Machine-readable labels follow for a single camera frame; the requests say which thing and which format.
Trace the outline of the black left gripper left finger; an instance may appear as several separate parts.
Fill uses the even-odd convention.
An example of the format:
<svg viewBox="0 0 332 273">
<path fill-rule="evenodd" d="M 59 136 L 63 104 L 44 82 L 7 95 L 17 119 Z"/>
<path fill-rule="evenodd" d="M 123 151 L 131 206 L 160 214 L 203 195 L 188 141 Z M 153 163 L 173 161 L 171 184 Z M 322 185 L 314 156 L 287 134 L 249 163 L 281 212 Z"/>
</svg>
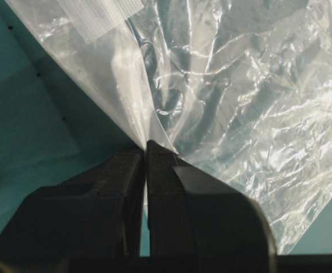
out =
<svg viewBox="0 0 332 273">
<path fill-rule="evenodd" d="M 136 257 L 144 154 L 119 152 L 29 194 L 0 234 L 0 259 Z"/>
</svg>

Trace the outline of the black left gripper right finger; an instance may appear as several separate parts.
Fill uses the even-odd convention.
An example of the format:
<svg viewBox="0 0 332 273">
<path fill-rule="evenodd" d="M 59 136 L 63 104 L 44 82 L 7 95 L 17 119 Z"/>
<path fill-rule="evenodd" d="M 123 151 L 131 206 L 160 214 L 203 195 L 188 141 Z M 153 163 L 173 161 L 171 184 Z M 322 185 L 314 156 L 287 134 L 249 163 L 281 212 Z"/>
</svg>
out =
<svg viewBox="0 0 332 273">
<path fill-rule="evenodd" d="M 153 140 L 147 142 L 146 162 L 152 255 L 276 254 L 255 200 Z"/>
</svg>

